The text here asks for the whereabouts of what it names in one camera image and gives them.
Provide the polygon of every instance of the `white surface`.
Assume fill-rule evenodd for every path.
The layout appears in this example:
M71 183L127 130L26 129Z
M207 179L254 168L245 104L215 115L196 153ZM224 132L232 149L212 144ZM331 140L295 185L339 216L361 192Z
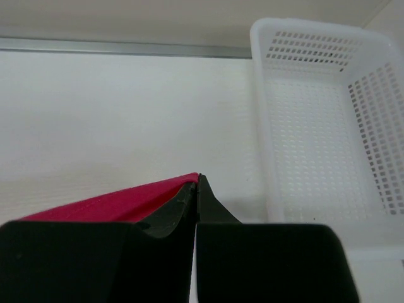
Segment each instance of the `white surface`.
M188 172L265 222L250 61L0 52L0 222Z
M392 0L381 10L366 29L390 35L404 52L404 0Z
M249 46L264 17L364 26L388 0L2 0L0 36Z
M362 303L402 303L404 270L400 260L352 263Z
M404 258L403 62L359 28L251 30L271 221L326 223L351 259Z

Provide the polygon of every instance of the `metal strip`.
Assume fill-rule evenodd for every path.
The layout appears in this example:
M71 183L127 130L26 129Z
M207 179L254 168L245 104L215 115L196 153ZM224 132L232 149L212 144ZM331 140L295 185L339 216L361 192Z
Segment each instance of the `metal strip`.
M250 48L0 38L0 51L250 59Z

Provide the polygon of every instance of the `basket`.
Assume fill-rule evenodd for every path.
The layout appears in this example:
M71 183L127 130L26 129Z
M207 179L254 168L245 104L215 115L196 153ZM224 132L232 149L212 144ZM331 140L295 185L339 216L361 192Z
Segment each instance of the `basket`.
M403 259L397 46L357 27L271 18L252 26L251 45L269 220L325 223L351 259Z

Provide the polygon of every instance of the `basket mesh side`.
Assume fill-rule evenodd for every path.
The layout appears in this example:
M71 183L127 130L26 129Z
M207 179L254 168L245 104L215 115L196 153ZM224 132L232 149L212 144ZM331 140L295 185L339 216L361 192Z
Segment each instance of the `basket mesh side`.
M381 201L404 214L404 100L394 68L387 63L348 89Z
M372 217L350 141L341 85L266 82L280 193L288 222Z
M314 35L307 32L277 32L266 54L267 63L289 69L304 66L306 71L339 73L352 61L362 41Z

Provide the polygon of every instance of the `white table surface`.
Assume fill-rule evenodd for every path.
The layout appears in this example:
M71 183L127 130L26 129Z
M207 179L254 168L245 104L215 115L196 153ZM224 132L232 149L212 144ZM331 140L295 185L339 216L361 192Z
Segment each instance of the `white table surface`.
M0 52L0 70L0 223L188 172L267 221L251 60ZM363 302L403 301L400 260L351 266Z

